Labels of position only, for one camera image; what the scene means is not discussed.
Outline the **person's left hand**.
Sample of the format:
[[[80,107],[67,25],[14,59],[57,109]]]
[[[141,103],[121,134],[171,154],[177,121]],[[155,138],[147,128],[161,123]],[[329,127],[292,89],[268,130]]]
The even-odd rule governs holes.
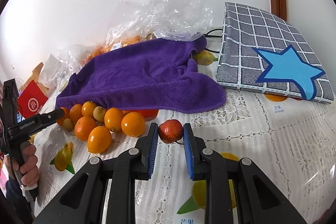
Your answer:
[[[11,158],[8,155],[4,157],[4,164],[12,179],[15,179],[12,172],[13,169],[20,170],[21,174],[23,174],[22,183],[26,186],[34,186],[38,182],[40,176],[37,167],[38,158],[35,155],[36,150],[37,149],[33,144],[30,144],[23,150],[23,154],[27,156],[27,161],[22,166],[19,166],[15,160],[12,160],[13,167],[11,167]]]

